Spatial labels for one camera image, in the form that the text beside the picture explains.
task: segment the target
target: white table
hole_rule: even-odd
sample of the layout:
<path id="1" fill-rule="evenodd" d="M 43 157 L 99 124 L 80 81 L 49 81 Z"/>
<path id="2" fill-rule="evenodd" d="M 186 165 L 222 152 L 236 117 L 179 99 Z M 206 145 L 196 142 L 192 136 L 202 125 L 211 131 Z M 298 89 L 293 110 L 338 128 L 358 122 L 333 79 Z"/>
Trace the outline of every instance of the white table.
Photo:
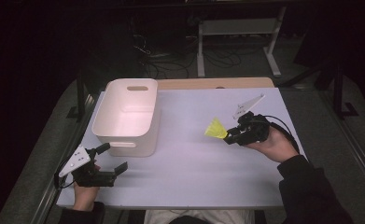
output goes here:
<path id="1" fill-rule="evenodd" d="M 102 188 L 98 201 L 125 209 L 263 209 L 282 206 L 276 166 L 255 150 L 227 145 L 204 131 L 217 117 L 226 129 L 235 127 L 232 118 L 237 105 L 261 94 L 266 97 L 254 114 L 283 120 L 296 137 L 288 111 L 277 88 L 159 90 L 161 121 L 155 153 L 147 158 L 96 157 L 103 171 L 127 161 L 129 169 L 115 181 L 114 188 Z M 82 145 L 101 145 L 91 126 Z M 63 189 L 58 205 L 74 202 L 73 188 Z"/>

